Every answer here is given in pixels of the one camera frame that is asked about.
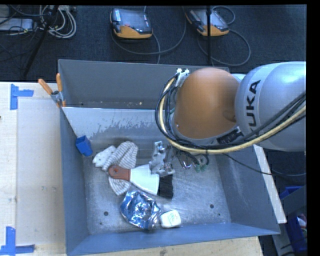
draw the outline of crumpled aluminum foil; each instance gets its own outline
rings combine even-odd
[[[161,214],[156,201],[140,190],[128,191],[120,210],[127,222],[145,230],[155,228]]]

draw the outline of gray bin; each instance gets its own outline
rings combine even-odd
[[[151,160],[154,142],[168,143],[156,125],[154,109],[177,68],[192,72],[203,66],[58,61],[66,99],[60,131],[68,256],[280,233],[264,177],[250,169],[260,170],[252,146],[229,153],[233,159],[210,155],[203,172],[183,169],[177,159],[172,162],[173,198],[150,197],[164,212],[177,210],[180,227],[159,224],[145,231],[121,216],[124,195],[113,193],[107,174],[92,160],[110,145],[132,141],[139,148],[136,165],[144,165]],[[88,157],[75,146],[84,135],[93,151]]]

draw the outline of brush with black bristles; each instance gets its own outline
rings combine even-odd
[[[173,175],[160,177],[159,174],[151,174],[149,164],[133,169],[122,168],[114,164],[109,167],[108,173],[112,178],[128,181],[137,188],[152,195],[168,199],[172,199],[174,196]]]

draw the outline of brown brush handle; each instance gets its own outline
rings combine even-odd
[[[113,164],[108,169],[109,175],[116,180],[130,181],[131,170],[122,168],[119,165]]]
[[[51,95],[53,93],[52,89],[49,87],[49,85],[45,82],[43,79],[38,79],[38,83],[43,87],[43,89]]]

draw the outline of gray cloth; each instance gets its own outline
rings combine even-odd
[[[119,165],[125,169],[133,169],[136,167],[138,146],[131,141],[121,143],[111,156],[105,161],[102,170],[108,173],[111,165]],[[108,177],[112,190],[119,196],[126,193],[131,183],[123,179],[114,179]]]

